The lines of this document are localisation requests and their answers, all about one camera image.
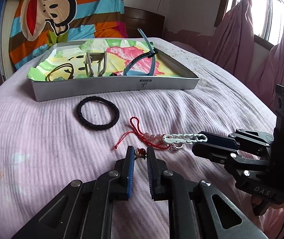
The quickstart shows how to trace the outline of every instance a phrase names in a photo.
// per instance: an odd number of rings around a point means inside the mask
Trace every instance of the red bead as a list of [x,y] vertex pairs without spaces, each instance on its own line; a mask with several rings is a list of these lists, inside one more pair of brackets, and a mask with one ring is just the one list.
[[146,150],[144,148],[139,148],[139,153],[143,156],[146,156]]

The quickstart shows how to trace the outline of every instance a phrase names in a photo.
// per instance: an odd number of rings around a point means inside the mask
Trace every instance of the colorful striped fabric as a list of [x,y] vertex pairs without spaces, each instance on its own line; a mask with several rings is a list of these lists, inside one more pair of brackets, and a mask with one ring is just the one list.
[[123,14],[123,0],[21,0],[11,28],[11,60],[19,69],[58,42],[126,38]]

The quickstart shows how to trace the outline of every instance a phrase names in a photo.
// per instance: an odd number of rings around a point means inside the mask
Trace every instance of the monkey face print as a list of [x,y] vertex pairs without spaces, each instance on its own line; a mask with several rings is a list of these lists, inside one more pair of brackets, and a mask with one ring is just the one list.
[[49,22],[55,35],[69,30],[76,15],[76,0],[24,0],[21,8],[21,29],[28,41],[34,41]]

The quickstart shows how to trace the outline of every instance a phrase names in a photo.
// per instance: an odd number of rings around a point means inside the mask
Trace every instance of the gray cardboard box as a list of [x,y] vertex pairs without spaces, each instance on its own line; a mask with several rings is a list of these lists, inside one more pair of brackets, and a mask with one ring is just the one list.
[[[61,50],[78,47],[84,43],[85,41],[71,41],[55,44],[44,53],[39,63],[44,62],[49,56],[54,56]],[[158,56],[183,77],[103,76],[52,82],[31,80],[36,101],[43,102],[106,92],[154,89],[190,90],[195,88],[199,80],[195,73],[162,51],[159,51]]]

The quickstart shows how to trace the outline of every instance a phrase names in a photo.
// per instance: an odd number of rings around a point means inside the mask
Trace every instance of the pink bead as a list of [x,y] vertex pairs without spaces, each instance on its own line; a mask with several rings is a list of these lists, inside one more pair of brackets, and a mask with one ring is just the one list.
[[155,135],[152,134],[152,135],[149,136],[149,140],[150,140],[150,141],[153,141],[153,140],[155,140],[155,139],[156,139],[156,136],[155,136]]

